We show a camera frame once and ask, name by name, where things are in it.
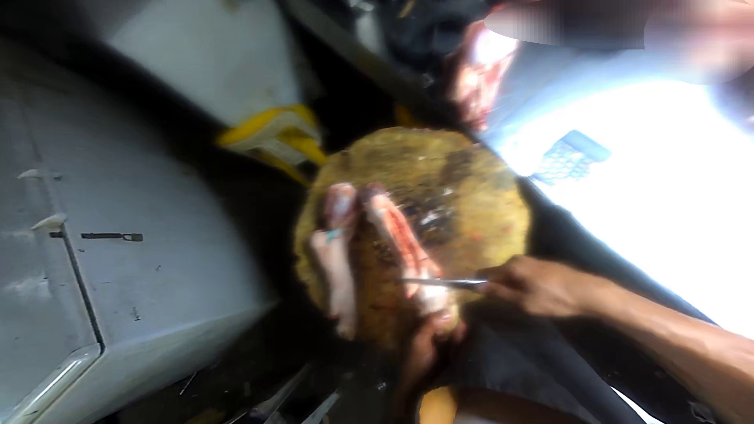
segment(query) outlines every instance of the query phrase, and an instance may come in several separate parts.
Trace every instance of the gray surface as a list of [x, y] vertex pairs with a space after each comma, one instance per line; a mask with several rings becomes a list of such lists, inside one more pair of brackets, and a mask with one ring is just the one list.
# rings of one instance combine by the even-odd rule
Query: gray surface
[[38, 167], [17, 86], [0, 78], [0, 422], [71, 352], [97, 344], [63, 240], [31, 230], [53, 207], [42, 180], [17, 179]]
[[[6, 49], [6, 59], [10, 56]], [[5, 289], [0, 314], [13, 324], [0, 340], [26, 340], [18, 353], [15, 345], [0, 345], [0, 370], [13, 377], [2, 379], [0, 387], [8, 392], [2, 402], [16, 404], [71, 351], [93, 343], [91, 327], [81, 329], [88, 318], [71, 261], [66, 272], [59, 271], [65, 281], [55, 275], [58, 284], [52, 284], [46, 270], [49, 281], [41, 280], [40, 255], [29, 241], [34, 235], [29, 238], [25, 230], [54, 210], [68, 216], [70, 253], [104, 351], [35, 422], [93, 422], [208, 365], [271, 307], [274, 295], [213, 193], [190, 167], [172, 158], [142, 117], [39, 59], [25, 54], [6, 59], [13, 64], [3, 81], [17, 82], [18, 92], [8, 96], [23, 103], [36, 167], [60, 178], [46, 180], [54, 201], [28, 216], [14, 209], [19, 204], [5, 201], [2, 186], [2, 207], [10, 208], [2, 228], [19, 235], [0, 240], [2, 260], [9, 258], [8, 265], [18, 269], [0, 282]], [[26, 166], [3, 165], [9, 167], [4, 178]], [[8, 196], [21, 194], [13, 190]], [[64, 263], [69, 258], [63, 239], [47, 232], [38, 230], [37, 237], [54, 244]], [[144, 241], [88, 240], [81, 238], [83, 232], [138, 232]], [[5, 243], [12, 255], [6, 255]], [[58, 294], [63, 288], [75, 291], [64, 297]], [[62, 305], [50, 306], [50, 299]], [[71, 324], [69, 315], [78, 322]], [[39, 367], [42, 360], [50, 365]], [[6, 389], [6, 381], [17, 384]]]

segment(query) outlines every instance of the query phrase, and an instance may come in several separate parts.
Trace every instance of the metal tool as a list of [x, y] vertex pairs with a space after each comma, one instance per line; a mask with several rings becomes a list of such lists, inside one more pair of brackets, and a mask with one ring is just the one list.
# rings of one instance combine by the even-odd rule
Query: metal tool
[[401, 280], [404, 283], [428, 284], [466, 290], [478, 290], [483, 284], [489, 282], [489, 280], [477, 278], [401, 278]]
[[319, 424], [322, 422], [322, 419], [324, 418], [325, 414], [330, 410], [331, 407], [335, 404], [335, 402], [340, 398], [340, 395], [338, 392], [333, 392], [330, 396], [325, 399], [322, 404], [317, 407], [316, 410], [314, 410], [311, 415], [304, 420], [301, 424]]

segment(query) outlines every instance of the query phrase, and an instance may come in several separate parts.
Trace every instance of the white surface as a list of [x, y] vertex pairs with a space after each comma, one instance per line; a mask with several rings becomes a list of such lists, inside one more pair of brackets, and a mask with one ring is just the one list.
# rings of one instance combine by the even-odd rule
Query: white surface
[[103, 15], [102, 0], [81, 3], [106, 44], [228, 126], [302, 102], [274, 0], [234, 8], [220, 0], [144, 1], [124, 10], [117, 24]]
[[501, 154], [528, 175], [570, 130], [612, 151], [590, 175], [540, 189], [597, 238], [722, 327], [754, 338], [754, 143], [705, 87], [653, 81], [537, 117]]
[[[12, 99], [23, 110], [23, 119], [10, 117], [0, 98], [0, 138], [28, 137], [35, 160], [14, 163], [8, 157], [22, 149], [0, 143], [9, 151], [0, 154], [0, 177], [11, 182], [0, 192], [31, 198], [46, 183], [52, 200], [39, 210], [35, 202], [0, 204], [0, 235], [12, 236], [0, 237], [12, 253], [0, 259], [14, 271], [0, 279], [0, 417], [38, 390], [41, 406], [51, 404], [35, 424], [88, 424], [207, 366], [267, 312], [274, 294], [217, 197], [170, 155], [159, 132], [85, 80], [24, 59], [0, 61], [14, 76], [0, 74], [0, 86], [19, 86]], [[60, 178], [17, 178], [32, 167]], [[68, 216], [66, 240], [29, 230], [53, 210]], [[86, 232], [144, 239], [83, 239]], [[94, 322], [101, 340], [93, 340]], [[81, 376], [52, 371], [97, 341], [103, 353]]]

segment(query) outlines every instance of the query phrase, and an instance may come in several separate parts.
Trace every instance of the finger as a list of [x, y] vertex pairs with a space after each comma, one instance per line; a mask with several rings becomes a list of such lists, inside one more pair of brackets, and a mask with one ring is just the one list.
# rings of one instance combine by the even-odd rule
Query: finger
[[502, 266], [493, 266], [490, 268], [482, 268], [474, 273], [477, 278], [485, 278], [490, 281], [498, 279], [498, 275], [502, 274]]
[[518, 302], [521, 299], [521, 292], [500, 283], [490, 282], [485, 284], [482, 287], [482, 293], [488, 296], [499, 297], [509, 302]]
[[454, 345], [461, 344], [462, 341], [466, 338], [466, 332], [468, 331], [468, 326], [465, 322], [462, 320], [458, 320], [458, 324], [453, 329], [453, 332], [450, 335], [451, 341], [453, 341]]

